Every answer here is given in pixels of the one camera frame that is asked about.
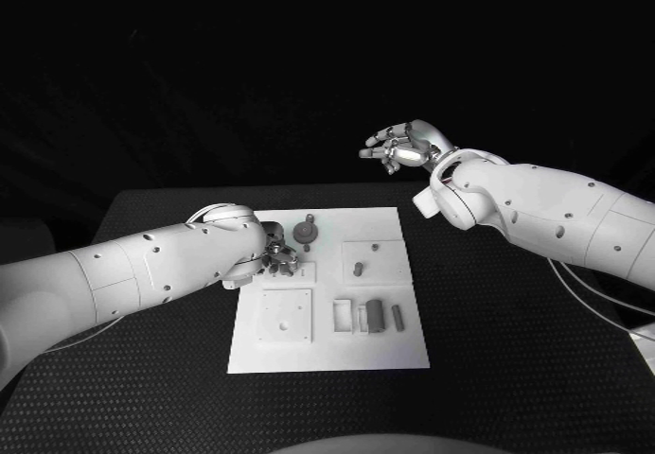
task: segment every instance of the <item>black table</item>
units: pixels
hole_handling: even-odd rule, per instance
[[[213,286],[38,358],[2,418],[3,449],[260,453],[397,432],[516,452],[655,452],[655,380],[629,336],[492,228],[422,217],[412,199],[426,184],[129,191],[96,241],[226,201],[397,206],[432,369],[227,375],[240,295]]]

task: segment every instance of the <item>white platform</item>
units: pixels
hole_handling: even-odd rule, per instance
[[[318,239],[312,243],[312,250],[305,253],[302,245],[293,240],[292,231],[309,213],[315,215]],[[280,222],[288,243],[298,250],[301,262],[308,263],[308,266],[305,276],[301,273],[292,278],[282,275],[256,276],[253,284],[240,289],[228,374],[429,368],[396,208],[259,211],[256,215],[262,221]],[[370,249],[374,242],[381,244],[376,253]],[[352,261],[360,252],[368,264],[363,281],[360,278],[351,280],[348,269],[352,264],[344,264],[344,258]],[[298,304],[299,300],[295,299],[301,289],[312,291],[311,336],[306,335],[305,324],[299,322],[302,319],[290,322],[290,317],[298,318],[305,313],[299,307],[306,303]],[[266,298],[272,294],[282,295],[282,298],[276,296],[276,304],[285,306],[280,306],[277,315],[270,314],[270,309],[266,312],[264,294],[269,295]],[[361,336],[358,307],[373,299],[383,301],[387,330]],[[296,302],[298,313],[290,312],[293,305],[286,303],[290,300]],[[335,300],[352,301],[352,334],[335,333]],[[400,305],[403,313],[406,330],[402,332],[396,331],[393,305]],[[277,333],[277,336],[270,332],[275,339],[266,341],[267,337],[259,337],[263,326],[267,329],[279,327],[285,333]],[[303,341],[285,341],[286,337]]]

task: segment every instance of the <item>small cylinder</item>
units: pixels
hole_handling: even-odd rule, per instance
[[[396,331],[404,331],[406,325],[403,323],[403,316],[400,315],[400,306],[391,306],[393,320],[396,321]]]
[[[365,317],[368,320],[368,332],[381,333],[386,330],[386,312],[380,300],[365,302]]]

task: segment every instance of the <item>table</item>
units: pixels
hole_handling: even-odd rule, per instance
[[[227,375],[238,293],[213,286],[34,361],[0,420],[3,449],[260,453],[396,432],[514,452],[654,452],[655,380],[629,336],[494,228],[423,218],[413,196],[426,184],[126,191],[94,241],[220,202],[397,206],[432,369]]]

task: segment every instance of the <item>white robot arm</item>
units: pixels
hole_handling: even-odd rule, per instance
[[[653,202],[575,173],[453,147],[422,120],[381,130],[365,145],[360,156],[381,159],[390,174],[400,165],[432,172],[415,197],[425,217],[442,212],[464,230],[490,225],[533,253],[655,290]]]
[[[217,205],[204,220],[0,267],[0,389],[52,345],[96,325],[218,281],[241,287],[264,266],[295,272],[280,224],[260,223],[234,204]]]

